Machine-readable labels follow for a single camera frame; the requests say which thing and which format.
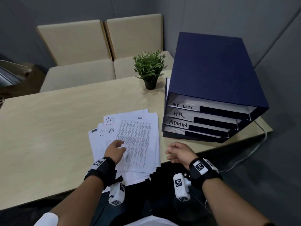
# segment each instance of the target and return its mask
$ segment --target chair seat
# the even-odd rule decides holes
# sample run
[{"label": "chair seat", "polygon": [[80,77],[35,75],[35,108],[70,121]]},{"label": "chair seat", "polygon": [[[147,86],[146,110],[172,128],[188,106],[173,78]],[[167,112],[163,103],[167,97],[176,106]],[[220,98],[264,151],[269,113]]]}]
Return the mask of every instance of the chair seat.
[{"label": "chair seat", "polygon": [[114,64],[111,59],[57,66],[49,69],[40,92],[105,82],[113,79],[116,78]]},{"label": "chair seat", "polygon": [[[164,65],[166,69],[164,70],[171,70],[173,66],[173,57],[168,51],[163,51],[161,54],[165,55],[164,58]],[[126,57],[121,59],[116,59],[114,61],[114,69],[115,69],[115,75],[116,79],[120,78],[127,78],[127,77],[133,77],[137,76],[138,73],[134,70],[134,60],[133,57]]]}]

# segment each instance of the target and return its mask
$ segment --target left hand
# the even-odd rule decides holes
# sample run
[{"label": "left hand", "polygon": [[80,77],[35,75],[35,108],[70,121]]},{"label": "left hand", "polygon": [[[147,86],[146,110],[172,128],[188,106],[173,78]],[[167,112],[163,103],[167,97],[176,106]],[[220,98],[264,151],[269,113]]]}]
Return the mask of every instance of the left hand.
[{"label": "left hand", "polygon": [[104,157],[110,157],[115,162],[115,165],[117,165],[126,151],[125,147],[119,148],[122,144],[124,144],[122,140],[114,140],[106,149]]}]

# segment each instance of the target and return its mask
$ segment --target chair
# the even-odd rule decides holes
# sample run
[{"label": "chair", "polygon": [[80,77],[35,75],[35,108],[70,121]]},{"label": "chair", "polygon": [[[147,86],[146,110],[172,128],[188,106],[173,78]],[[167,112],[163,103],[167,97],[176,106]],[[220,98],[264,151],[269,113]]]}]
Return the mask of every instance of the chair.
[{"label": "chair", "polygon": [[[133,56],[163,50],[163,17],[161,14],[108,19],[105,22],[114,57],[116,79],[136,76]],[[173,57],[165,54],[165,70],[171,70]]]},{"label": "chair", "polygon": [[40,92],[116,79],[102,21],[42,25],[37,30],[58,65],[49,69]]}]

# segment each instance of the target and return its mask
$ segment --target desk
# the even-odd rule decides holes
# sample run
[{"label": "desk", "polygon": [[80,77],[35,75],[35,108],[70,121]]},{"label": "desk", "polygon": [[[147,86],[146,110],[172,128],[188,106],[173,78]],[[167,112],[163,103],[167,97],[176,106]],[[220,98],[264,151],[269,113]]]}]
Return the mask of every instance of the desk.
[{"label": "desk", "polygon": [[[77,188],[93,163],[88,131],[103,116],[147,108],[164,112],[165,71],[155,90],[136,77],[7,99],[0,110],[0,210]],[[272,129],[262,118],[257,121]],[[160,131],[161,162],[175,139]],[[196,152],[263,134],[254,123],[223,144],[185,141]]]}]

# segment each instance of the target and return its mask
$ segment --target wrist strap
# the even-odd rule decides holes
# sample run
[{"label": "wrist strap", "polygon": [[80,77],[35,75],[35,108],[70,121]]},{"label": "wrist strap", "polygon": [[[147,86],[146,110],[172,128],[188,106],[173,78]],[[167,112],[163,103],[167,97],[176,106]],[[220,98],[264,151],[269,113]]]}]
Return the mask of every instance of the wrist strap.
[{"label": "wrist strap", "polygon": [[110,186],[115,181],[115,162],[110,157],[103,157],[97,160],[90,168],[85,179],[91,175],[100,178],[103,181],[103,189]]},{"label": "wrist strap", "polygon": [[223,180],[219,170],[207,159],[194,159],[190,163],[189,169],[191,184],[200,190],[207,179],[220,178]]}]

